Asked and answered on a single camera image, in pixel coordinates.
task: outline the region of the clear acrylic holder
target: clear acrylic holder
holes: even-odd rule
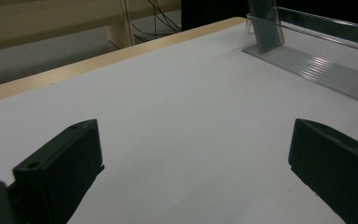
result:
[[[248,15],[242,51],[358,100],[356,42]]]

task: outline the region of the white table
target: white table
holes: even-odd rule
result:
[[[343,223],[287,158],[297,118],[358,140],[358,102],[241,52],[244,26],[0,99],[0,180],[97,119],[105,170],[69,223]]]

